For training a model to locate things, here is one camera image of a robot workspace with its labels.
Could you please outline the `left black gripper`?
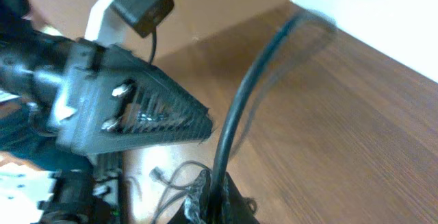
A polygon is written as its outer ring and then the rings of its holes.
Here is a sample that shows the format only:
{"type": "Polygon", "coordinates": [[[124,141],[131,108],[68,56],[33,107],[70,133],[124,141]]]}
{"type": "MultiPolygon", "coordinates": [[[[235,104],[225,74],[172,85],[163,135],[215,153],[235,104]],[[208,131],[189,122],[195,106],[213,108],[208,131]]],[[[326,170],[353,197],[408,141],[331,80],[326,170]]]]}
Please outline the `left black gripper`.
{"type": "Polygon", "coordinates": [[[1,105],[1,150],[47,171],[91,172],[87,157],[57,148],[57,135],[29,106],[51,104],[72,44],[34,30],[24,18],[29,11],[28,0],[1,0],[1,88],[16,95],[1,105]]]}

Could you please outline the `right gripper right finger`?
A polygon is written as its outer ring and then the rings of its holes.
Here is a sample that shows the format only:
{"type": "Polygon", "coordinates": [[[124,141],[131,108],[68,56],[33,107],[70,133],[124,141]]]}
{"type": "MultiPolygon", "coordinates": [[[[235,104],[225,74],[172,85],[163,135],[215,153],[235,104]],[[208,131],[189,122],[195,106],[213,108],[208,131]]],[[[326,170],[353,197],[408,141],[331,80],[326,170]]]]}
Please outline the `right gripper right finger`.
{"type": "Polygon", "coordinates": [[[252,199],[243,197],[231,176],[227,173],[221,194],[222,203],[220,204],[220,211],[218,222],[222,224],[259,224],[255,218],[255,213],[250,208],[252,199]]]}

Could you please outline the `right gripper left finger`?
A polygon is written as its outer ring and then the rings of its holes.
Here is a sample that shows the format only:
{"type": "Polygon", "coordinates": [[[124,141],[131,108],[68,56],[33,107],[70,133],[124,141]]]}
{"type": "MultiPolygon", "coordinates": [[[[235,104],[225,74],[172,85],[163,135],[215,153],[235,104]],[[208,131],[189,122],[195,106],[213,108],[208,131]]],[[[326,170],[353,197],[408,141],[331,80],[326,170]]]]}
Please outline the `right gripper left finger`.
{"type": "Polygon", "coordinates": [[[168,224],[206,224],[211,173],[202,170],[188,188],[183,203],[168,224]]]}

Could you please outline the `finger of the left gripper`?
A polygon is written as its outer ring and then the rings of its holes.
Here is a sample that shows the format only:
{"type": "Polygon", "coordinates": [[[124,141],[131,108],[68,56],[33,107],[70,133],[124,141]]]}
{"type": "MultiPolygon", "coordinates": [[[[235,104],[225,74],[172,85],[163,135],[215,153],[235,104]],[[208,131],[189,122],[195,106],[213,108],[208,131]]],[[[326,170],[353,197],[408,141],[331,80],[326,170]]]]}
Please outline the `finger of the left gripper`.
{"type": "Polygon", "coordinates": [[[205,140],[209,110],[132,52],[80,39],[69,51],[48,126],[79,155],[205,140]]]}

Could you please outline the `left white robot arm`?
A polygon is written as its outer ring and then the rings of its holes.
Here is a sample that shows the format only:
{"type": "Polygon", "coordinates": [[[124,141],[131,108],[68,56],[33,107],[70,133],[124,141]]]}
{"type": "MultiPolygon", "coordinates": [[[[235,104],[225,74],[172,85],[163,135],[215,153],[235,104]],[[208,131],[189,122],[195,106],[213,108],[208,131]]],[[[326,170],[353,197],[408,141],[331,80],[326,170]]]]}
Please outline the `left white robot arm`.
{"type": "Polygon", "coordinates": [[[94,172],[56,171],[42,223],[121,223],[123,151],[211,135],[208,109],[123,49],[125,26],[155,38],[174,0],[99,0],[78,40],[36,31],[28,0],[1,0],[1,89],[28,99],[28,121],[94,172]]]}

